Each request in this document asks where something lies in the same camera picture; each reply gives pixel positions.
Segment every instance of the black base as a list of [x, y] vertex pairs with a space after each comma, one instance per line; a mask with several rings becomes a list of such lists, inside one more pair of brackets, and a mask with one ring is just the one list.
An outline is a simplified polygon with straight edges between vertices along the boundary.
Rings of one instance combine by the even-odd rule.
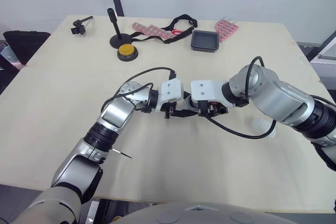
[[131, 61], [131, 60], [134, 60], [137, 56], [138, 56], [138, 50], [134, 47], [134, 53], [129, 55], [129, 56], [123, 56], [119, 53], [119, 50], [117, 52], [117, 56], [119, 58], [119, 60], [122, 60], [122, 61]]
[[121, 45], [131, 43], [132, 43], [132, 37], [128, 34], [121, 34], [121, 39], [118, 38], [118, 35], [114, 35], [110, 39], [110, 44], [115, 49], [118, 49]]

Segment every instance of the black strap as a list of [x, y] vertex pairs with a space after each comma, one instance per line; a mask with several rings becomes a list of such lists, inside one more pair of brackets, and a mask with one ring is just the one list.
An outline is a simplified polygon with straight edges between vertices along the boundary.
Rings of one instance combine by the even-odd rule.
[[174, 29], [175, 24], [181, 19], [189, 20], [189, 24], [191, 24], [192, 26], [189, 27], [186, 31], [176, 35], [174, 38], [163, 40], [160, 36], [149, 36], [146, 39], [136, 39], [135, 38], [136, 36], [143, 35], [143, 33], [139, 32], [139, 31], [136, 31], [136, 32], [131, 34], [132, 42], [133, 41], [145, 41], [145, 40], [149, 40], [149, 39], [159, 39], [163, 43], [169, 44], [169, 43], [178, 41], [179, 39], [182, 39], [182, 38], [188, 36], [189, 34], [191, 34], [193, 32], [194, 28], [197, 27], [197, 20], [193, 19], [188, 14], [182, 14], [181, 16], [174, 18], [173, 21], [170, 23], [170, 25], [168, 25], [167, 27], [162, 27], [161, 28], [161, 29], [166, 30], [166, 31], [172, 31]]

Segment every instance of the black cable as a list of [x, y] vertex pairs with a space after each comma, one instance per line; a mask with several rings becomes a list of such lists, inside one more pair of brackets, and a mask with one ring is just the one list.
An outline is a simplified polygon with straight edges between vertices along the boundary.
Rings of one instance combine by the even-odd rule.
[[213, 120], [212, 118], [210, 118], [209, 116], [206, 117], [210, 122], [216, 124], [218, 127], [222, 128], [223, 130], [227, 131], [227, 132], [230, 132], [234, 135], [237, 135], [237, 136], [241, 136], [241, 137], [244, 137], [244, 138], [249, 138], [249, 139], [260, 139], [260, 138], [264, 138], [266, 136], [268, 136], [269, 134], [271, 134], [271, 132], [274, 130], [275, 128], [275, 124], [277, 121], [273, 120], [272, 121], [272, 124], [271, 124], [271, 127], [269, 128], [269, 130], [267, 132], [265, 132], [264, 134], [262, 135], [259, 135], [259, 136], [250, 136], [250, 135], [245, 135], [243, 133], [239, 133], [239, 132], [236, 132], [234, 130], [231, 130], [227, 127], [225, 127], [224, 125], [218, 123], [217, 121]]
[[145, 84], [145, 85], [139, 87], [138, 89], [134, 89], [134, 90], [131, 91], [131, 92], [127, 92], [127, 93], [124, 93], [124, 94], [114, 95], [113, 97], [107, 99], [107, 100], [104, 102], [103, 106], [101, 107], [101, 112], [104, 110], [105, 106], [106, 106], [108, 103], [110, 103], [111, 101], [113, 101], [115, 98], [118, 98], [118, 97], [125, 97], [126, 95], [134, 94], [135, 92], [138, 92], [138, 91], [140, 91], [140, 90], [142, 90], [142, 89], [144, 89], [144, 88], [147, 88], [147, 86], [149, 86], [149, 85], [151, 85], [151, 88], [150, 88], [150, 89], [152, 89], [153, 86], [154, 86], [154, 84], [153, 84], [152, 82], [149, 82], [149, 83], [147, 83], [147, 84]]
[[2, 217], [0, 217], [0, 220], [3, 220], [4, 222], [6, 222], [7, 224], [9, 224], [8, 223], [8, 221], [7, 220], [5, 220], [4, 218], [2, 218]]
[[[170, 78], [169, 78], [169, 79], [171, 79], [171, 78], [175, 78], [175, 77], [176, 77], [176, 73], [175, 73], [175, 70], [174, 70], [174, 69], [167, 68], [167, 67], [156, 67], [156, 68], [150, 68], [150, 69], [144, 70], [144, 71], [142, 71], [142, 72], [140, 72], [140, 73], [137, 73], [136, 75], [134, 75], [134, 76], [128, 78], [122, 85], [124, 85], [126, 82], [129, 82], [129, 81], [133, 80], [134, 78], [136, 78], [136, 77], [138, 77], [138, 76], [140, 76], [140, 75], [142, 75], [142, 74], [144, 74], [144, 73], [148, 73], [148, 72], [151, 72], [151, 71], [154, 71], [154, 70], [169, 70], [169, 71], [170, 71], [170, 75], [169, 75]], [[117, 95], [118, 95], [118, 93], [119, 93], [120, 88], [122, 87], [122, 85], [118, 88], [118, 90], [116, 91], [116, 93], [115, 93], [111, 98], [107, 99], [107, 100], [104, 102], [103, 106], [102, 106], [101, 109], [100, 109], [100, 113], [103, 112], [105, 106], [106, 106], [109, 102], [111, 102], [113, 99], [115, 99], [115, 98], [118, 97]], [[146, 87], [146, 85], [142, 86], [139, 90], [144, 89], [145, 87]]]
[[310, 96], [313, 97], [313, 98], [316, 99], [316, 100], [320, 100], [320, 101], [325, 102], [326, 104], [329, 104], [329, 105], [334, 106], [334, 107], [336, 108], [336, 105], [335, 105], [335, 104], [333, 104], [332, 102], [328, 101], [328, 100], [325, 99], [325, 98], [322, 98], [322, 97], [319, 97], [319, 96], [317, 96], [317, 95], [313, 95], [313, 94], [311, 94]]
[[[254, 59], [251, 61], [250, 65], [249, 65], [249, 67], [248, 67], [248, 70], [247, 70], [247, 73], [246, 73], [246, 79], [245, 79], [245, 98], [246, 98], [246, 99], [248, 99], [248, 86], [249, 86], [249, 79], [250, 79], [251, 71], [252, 71], [252, 68], [253, 68], [253, 66], [254, 66], [254, 64], [255, 64], [255, 62], [256, 62], [257, 60], [260, 61], [260, 64], [261, 64], [262, 67], [265, 66], [265, 65], [264, 65], [264, 61], [263, 61], [263, 59], [262, 59], [261, 56], [257, 56], [256, 58], [254, 58]], [[277, 121], [273, 120], [273, 121], [272, 121], [272, 124], [271, 124], [271, 127], [269, 128], [269, 130], [268, 130], [267, 132], [265, 132], [264, 134], [259, 135], [259, 136], [250, 136], [250, 135], [245, 135], [245, 134], [243, 134], [243, 133], [239, 133], [239, 132], [236, 132], [236, 131], [234, 131], [234, 130], [231, 130], [231, 129], [225, 127], [224, 125], [218, 123], [217, 121], [213, 120], [213, 119], [212, 119], [211, 117], [209, 117], [209, 116], [206, 116], [206, 118], [207, 118], [210, 122], [214, 123], [215, 125], [217, 125], [218, 127], [220, 127], [221, 129], [223, 129], [223, 130], [225, 130], [225, 131], [227, 131], [227, 132], [230, 132], [230, 133], [232, 133], [232, 134], [234, 134], [234, 135], [241, 136], [241, 137], [244, 137], [244, 138], [249, 138], [249, 139], [260, 139], [260, 138], [263, 138], [263, 137], [268, 136], [268, 135], [271, 134], [271, 132], [274, 130], [275, 125], [276, 125], [276, 123], [277, 123]]]
[[247, 74], [246, 74], [246, 80], [245, 80], [245, 98], [248, 100], [248, 86], [249, 86], [249, 82], [250, 82], [250, 75], [251, 75], [251, 72], [252, 72], [252, 68], [254, 66], [254, 63], [259, 60], [260, 61], [260, 64], [262, 67], [264, 67], [264, 61], [262, 59], [261, 56], [257, 56], [256, 58], [254, 58], [251, 63], [250, 63], [250, 66], [248, 67], [248, 70], [247, 70]]

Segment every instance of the black chair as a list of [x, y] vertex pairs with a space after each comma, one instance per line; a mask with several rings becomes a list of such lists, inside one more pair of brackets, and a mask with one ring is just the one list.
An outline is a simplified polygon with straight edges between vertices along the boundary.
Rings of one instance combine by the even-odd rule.
[[10, 84], [14, 77], [19, 73], [19, 70], [14, 67], [8, 60], [6, 60], [0, 54], [0, 67], [4, 70], [0, 70], [0, 94]]

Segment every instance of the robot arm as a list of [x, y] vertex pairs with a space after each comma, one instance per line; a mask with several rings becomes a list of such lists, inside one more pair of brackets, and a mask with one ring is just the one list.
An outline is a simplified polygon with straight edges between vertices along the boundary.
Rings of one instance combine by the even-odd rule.
[[[191, 97], [185, 103], [199, 109], [202, 116], [209, 115], [211, 102], [219, 102], [227, 108], [246, 106], [248, 67], [243, 67], [228, 82], [193, 81]], [[328, 167], [336, 171], [335, 106], [321, 103], [258, 65], [254, 65], [250, 73], [248, 98], [263, 114], [302, 133]]]
[[107, 158], [134, 110], [150, 104], [150, 88], [136, 91], [139, 88], [142, 86], [136, 82], [127, 82], [120, 88], [119, 94], [104, 107], [96, 123], [57, 169], [51, 188], [41, 193], [14, 223], [79, 221], [81, 204], [91, 199], [102, 177], [99, 165]]

